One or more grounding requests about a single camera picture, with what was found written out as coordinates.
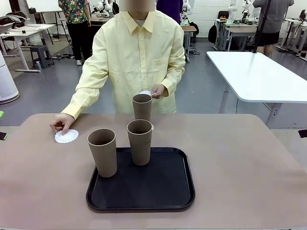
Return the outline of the person's right hand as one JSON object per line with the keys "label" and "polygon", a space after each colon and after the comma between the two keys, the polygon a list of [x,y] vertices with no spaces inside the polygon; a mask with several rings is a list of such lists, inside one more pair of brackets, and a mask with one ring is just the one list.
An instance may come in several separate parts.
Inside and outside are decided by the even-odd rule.
{"label": "person's right hand", "polygon": [[65,135],[74,121],[75,119],[72,116],[61,113],[55,116],[50,127],[55,133],[61,131],[62,135]]}

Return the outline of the person's left hand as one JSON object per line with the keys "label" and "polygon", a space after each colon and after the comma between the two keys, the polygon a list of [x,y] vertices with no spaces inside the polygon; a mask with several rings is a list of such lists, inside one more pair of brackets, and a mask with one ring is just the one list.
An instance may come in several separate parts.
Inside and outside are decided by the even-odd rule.
{"label": "person's left hand", "polygon": [[167,88],[162,84],[156,84],[151,90],[151,96],[155,99],[168,96]]}

